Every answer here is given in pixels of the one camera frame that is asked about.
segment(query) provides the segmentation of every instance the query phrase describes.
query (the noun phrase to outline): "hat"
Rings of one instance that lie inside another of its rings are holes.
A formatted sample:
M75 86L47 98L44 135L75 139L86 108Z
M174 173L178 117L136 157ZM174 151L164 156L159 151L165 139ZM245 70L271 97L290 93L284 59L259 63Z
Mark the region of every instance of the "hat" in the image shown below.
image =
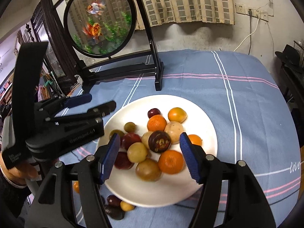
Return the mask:
M299 73L304 73L300 66L300 55L298 51L290 45L286 45L283 52L276 51L275 54L283 64Z

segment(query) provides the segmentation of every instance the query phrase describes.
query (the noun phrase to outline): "goldfish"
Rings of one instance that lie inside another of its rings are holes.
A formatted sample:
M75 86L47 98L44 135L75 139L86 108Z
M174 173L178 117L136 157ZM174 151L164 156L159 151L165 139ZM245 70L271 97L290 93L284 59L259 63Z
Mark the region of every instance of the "goldfish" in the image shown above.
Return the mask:
M82 28L82 31L87 36L93 38L96 44L99 42L99 36L102 36L101 25L99 23L94 23L93 25L87 23L86 27Z
M98 17L105 11L105 8L105 2L101 0L93 0L91 5L88 6L87 12L94 15L95 17Z

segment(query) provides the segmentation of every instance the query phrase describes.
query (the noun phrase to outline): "plate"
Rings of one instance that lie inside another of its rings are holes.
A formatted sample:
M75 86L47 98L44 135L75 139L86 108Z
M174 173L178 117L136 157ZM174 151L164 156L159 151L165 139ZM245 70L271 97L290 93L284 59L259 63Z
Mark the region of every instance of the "plate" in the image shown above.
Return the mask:
M168 120L168 112L180 107L187 113L182 123L187 134L196 134L203 140L203 149L207 154L217 155L217 138L214 126L207 114L193 102L173 95L153 95L135 100L117 111L104 126L104 136L100 137L97 147L109 142L109 134L113 129L124 131L127 122L137 125L136 133L142 136L147 132L147 113L158 108ZM179 144L171 145L171 150L181 152ZM151 158L158 161L160 154L152 151ZM130 170L118 170L113 167L110 178L105 181L108 189L121 200L141 207L162 207L178 203L193 195L200 185L190 176L187 166L178 174L162 173L156 182L144 182L135 174L137 164Z

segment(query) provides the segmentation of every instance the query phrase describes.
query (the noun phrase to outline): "metal screw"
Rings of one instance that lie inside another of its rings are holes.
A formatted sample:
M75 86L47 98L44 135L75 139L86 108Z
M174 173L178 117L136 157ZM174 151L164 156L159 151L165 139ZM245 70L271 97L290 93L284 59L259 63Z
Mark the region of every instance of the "metal screw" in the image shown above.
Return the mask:
M87 156L87 161L91 162L95 159L95 156L94 155L89 155Z
M214 160L214 156L211 155L211 154L207 154L206 159L209 160L209 161L212 161L212 160Z
M55 163L55 167L60 168L62 166L62 162L61 161L57 161Z
M246 162L245 162L245 161L240 160L240 161L238 162L238 164L239 164L239 166L243 167L243 166L245 166L245 165L246 165Z

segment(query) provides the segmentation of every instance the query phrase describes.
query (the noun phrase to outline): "human hand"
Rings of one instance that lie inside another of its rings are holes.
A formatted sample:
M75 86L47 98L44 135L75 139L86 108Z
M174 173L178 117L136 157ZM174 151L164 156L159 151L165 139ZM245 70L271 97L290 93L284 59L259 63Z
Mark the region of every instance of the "human hand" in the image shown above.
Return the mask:
M25 179L35 179L38 176L37 170L34 166L30 165L28 162L24 161L13 167L12 169L7 169L0 153L0 166L4 175L13 183L17 185L25 185Z

